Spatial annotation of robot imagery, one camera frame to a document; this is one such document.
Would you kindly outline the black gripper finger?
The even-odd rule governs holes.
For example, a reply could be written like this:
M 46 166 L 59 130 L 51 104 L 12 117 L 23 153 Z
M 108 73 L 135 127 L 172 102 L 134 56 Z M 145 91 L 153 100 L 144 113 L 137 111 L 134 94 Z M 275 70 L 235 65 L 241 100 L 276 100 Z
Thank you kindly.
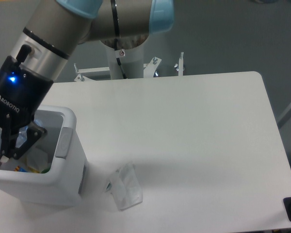
M 11 137 L 11 116 L 6 114 L 2 132 L 1 132 L 1 144 L 0 144 L 0 166 L 9 160 L 8 153 L 10 150 L 10 137 Z
M 32 121 L 26 130 L 26 141 L 18 148 L 13 150 L 12 158 L 15 160 L 20 159 L 29 149 L 31 149 L 40 139 L 47 135 L 47 130 L 44 127 L 37 125 Z

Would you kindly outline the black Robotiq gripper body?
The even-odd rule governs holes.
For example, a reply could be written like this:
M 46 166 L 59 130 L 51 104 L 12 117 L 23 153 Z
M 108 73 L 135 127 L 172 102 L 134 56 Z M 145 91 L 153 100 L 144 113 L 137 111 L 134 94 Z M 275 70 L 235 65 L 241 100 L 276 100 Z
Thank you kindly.
M 16 132 L 27 126 L 52 85 L 8 56 L 0 68 L 0 128 Z

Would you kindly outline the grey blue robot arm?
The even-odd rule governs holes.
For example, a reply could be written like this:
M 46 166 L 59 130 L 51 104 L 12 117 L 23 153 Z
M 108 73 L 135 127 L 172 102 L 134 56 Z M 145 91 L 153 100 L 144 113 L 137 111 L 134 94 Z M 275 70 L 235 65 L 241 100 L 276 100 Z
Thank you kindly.
M 42 0 L 0 68 L 0 166 L 47 130 L 34 115 L 76 46 L 170 30 L 171 0 Z

